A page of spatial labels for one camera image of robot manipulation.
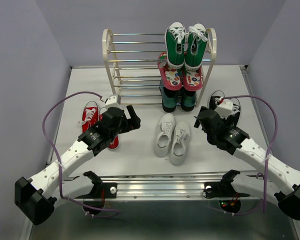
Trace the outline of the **left red canvas sneaker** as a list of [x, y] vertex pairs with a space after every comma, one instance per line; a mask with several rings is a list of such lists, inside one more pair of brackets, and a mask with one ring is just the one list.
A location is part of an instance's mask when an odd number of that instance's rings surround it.
[[84, 133], [99, 120], [99, 106], [96, 101], [89, 101], [83, 108], [81, 120], [78, 122], [81, 125]]

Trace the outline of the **left green high-top sneaker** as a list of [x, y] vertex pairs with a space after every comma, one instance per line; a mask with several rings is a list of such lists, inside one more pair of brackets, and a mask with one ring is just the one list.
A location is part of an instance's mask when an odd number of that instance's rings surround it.
[[181, 22], [173, 22], [165, 31], [167, 63], [173, 69], [181, 69], [185, 61], [186, 29]]

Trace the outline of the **right teal black boot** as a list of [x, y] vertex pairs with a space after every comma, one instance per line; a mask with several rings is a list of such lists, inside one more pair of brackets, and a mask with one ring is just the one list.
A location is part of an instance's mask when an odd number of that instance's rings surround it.
[[184, 87], [181, 89], [181, 108], [186, 112], [190, 112], [196, 105], [196, 92], [188, 91]]

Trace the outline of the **aluminium mounting rail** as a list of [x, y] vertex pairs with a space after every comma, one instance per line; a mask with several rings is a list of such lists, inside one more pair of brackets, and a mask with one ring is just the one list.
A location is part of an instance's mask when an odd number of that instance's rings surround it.
[[[171, 175], [171, 176], [124, 176], [102, 177], [106, 182], [117, 183], [117, 195], [113, 199], [75, 198], [83, 176], [66, 180], [62, 184], [63, 195], [83, 201], [200, 201], [210, 200], [202, 196], [205, 182], [219, 182], [220, 174], [216, 175]], [[249, 197], [262, 198], [263, 180], [255, 176], [237, 175], [232, 184], [236, 192], [249, 194]], [[211, 199], [230, 200], [249, 197], [215, 197]]]

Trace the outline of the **teal black boot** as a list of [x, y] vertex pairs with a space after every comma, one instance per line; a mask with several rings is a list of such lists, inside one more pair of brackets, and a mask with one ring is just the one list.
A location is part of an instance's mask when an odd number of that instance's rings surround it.
[[167, 113], [172, 113], [177, 108], [179, 90], [169, 90], [164, 87], [163, 80], [160, 81], [161, 86], [159, 87], [161, 93], [161, 105], [162, 109]]
[[186, 112], [190, 112], [196, 105], [196, 92], [188, 91], [184, 87], [181, 89], [181, 108]]

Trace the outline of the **left teal black boot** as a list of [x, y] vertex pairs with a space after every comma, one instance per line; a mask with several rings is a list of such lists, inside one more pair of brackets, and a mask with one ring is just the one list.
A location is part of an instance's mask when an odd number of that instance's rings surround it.
[[161, 93], [161, 105], [162, 109], [167, 113], [172, 113], [177, 108], [179, 90], [169, 90], [164, 87], [163, 80], [160, 81], [161, 86], [159, 87]]

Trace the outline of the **cream metal shoe shelf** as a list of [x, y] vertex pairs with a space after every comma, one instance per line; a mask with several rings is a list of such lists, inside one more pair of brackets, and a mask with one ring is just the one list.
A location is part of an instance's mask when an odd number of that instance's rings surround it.
[[122, 105], [160, 105], [160, 59], [162, 40], [117, 41], [120, 34], [105, 29], [102, 34], [102, 57], [113, 94]]

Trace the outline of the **left pink patterned slipper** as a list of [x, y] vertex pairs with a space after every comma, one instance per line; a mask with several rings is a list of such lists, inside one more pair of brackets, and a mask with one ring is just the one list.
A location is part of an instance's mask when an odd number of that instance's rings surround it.
[[182, 88], [183, 73], [181, 69], [170, 67], [167, 62], [167, 53], [162, 52], [157, 63], [163, 86], [171, 91], [178, 91]]

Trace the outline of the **right pink patterned slipper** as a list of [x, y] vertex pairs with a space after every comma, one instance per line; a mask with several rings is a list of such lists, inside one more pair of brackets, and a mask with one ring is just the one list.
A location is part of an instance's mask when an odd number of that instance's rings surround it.
[[202, 68], [197, 70], [188, 70], [185, 66], [182, 68], [183, 87], [190, 92], [198, 91], [203, 86]]

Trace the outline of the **red canvas sneaker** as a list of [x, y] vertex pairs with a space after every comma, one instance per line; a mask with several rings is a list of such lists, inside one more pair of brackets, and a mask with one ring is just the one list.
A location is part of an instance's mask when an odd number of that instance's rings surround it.
[[78, 122], [81, 125], [84, 133], [99, 120], [99, 106], [96, 101], [89, 101], [83, 108], [81, 120]]
[[118, 148], [118, 146], [119, 146], [119, 137], [116, 136], [107, 148], [111, 151], [114, 151]]

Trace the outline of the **green high-top sneaker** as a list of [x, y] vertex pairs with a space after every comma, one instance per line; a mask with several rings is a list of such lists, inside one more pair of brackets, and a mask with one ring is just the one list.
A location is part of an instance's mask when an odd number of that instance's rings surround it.
[[185, 61], [186, 29], [181, 22], [173, 22], [165, 31], [167, 63], [173, 69], [181, 69]]
[[201, 23], [188, 27], [187, 51], [184, 65], [188, 71], [196, 71], [202, 65], [202, 59], [208, 43], [208, 32]]

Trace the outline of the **pink patterned slipper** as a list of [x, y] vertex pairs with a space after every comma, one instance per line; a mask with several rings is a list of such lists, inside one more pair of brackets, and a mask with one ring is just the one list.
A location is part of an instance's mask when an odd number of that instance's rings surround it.
[[185, 66], [182, 68], [183, 87], [190, 92], [198, 91], [203, 86], [202, 68], [197, 70], [188, 70]]
[[171, 91], [178, 91], [182, 88], [183, 73], [181, 69], [170, 67], [167, 62], [167, 53], [162, 52], [157, 63], [163, 86]]

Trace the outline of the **white sneaker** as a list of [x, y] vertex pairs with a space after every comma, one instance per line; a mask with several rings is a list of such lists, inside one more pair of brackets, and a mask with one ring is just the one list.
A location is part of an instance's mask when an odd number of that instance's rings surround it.
[[186, 121], [176, 124], [173, 132], [173, 141], [170, 151], [169, 161], [174, 166], [183, 164], [191, 140], [190, 126]]
[[163, 158], [168, 154], [174, 128], [174, 115], [171, 113], [163, 115], [157, 124], [154, 138], [154, 153], [157, 157]]

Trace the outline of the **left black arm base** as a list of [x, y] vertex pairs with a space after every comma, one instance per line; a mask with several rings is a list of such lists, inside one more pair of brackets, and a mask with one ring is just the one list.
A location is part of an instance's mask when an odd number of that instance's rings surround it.
[[79, 185], [76, 199], [115, 199], [118, 192], [116, 182], [106, 182], [93, 171], [83, 173], [83, 182]]

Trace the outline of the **black canvas sneaker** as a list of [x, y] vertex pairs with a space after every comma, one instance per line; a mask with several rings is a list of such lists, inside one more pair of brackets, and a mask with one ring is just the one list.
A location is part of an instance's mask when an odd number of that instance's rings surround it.
[[225, 97], [225, 93], [222, 90], [214, 91], [208, 100], [208, 108], [211, 110], [215, 110], [219, 105], [219, 101], [221, 97]]
[[231, 115], [233, 116], [233, 125], [237, 126], [241, 115], [241, 103], [238, 98], [231, 98], [230, 100], [233, 105], [231, 112]]

